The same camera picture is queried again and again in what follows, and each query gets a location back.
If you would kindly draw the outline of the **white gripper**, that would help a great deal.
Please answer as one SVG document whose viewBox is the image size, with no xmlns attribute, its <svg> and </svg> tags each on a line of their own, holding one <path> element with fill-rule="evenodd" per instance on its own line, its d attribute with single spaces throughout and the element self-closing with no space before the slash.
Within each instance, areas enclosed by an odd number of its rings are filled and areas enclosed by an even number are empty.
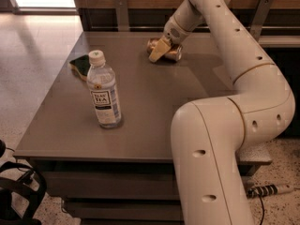
<svg viewBox="0 0 300 225">
<path fill-rule="evenodd" d="M 156 63 L 171 49 L 172 44 L 181 44 L 197 26 L 203 23 L 203 15 L 191 3 L 182 3 L 166 22 L 164 37 L 149 39 L 147 44 L 149 60 Z"/>
</svg>

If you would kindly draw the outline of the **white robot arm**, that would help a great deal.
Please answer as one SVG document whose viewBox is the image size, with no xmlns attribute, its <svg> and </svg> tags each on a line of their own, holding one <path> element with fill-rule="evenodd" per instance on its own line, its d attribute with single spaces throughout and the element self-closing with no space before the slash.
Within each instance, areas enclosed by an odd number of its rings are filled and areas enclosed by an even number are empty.
<svg viewBox="0 0 300 225">
<path fill-rule="evenodd" d="M 190 101 L 172 119 L 172 159 L 185 225 L 254 225 L 235 154 L 274 139 L 293 120 L 291 87 L 230 11 L 230 0 L 184 0 L 149 59 L 207 23 L 233 94 Z"/>
</svg>

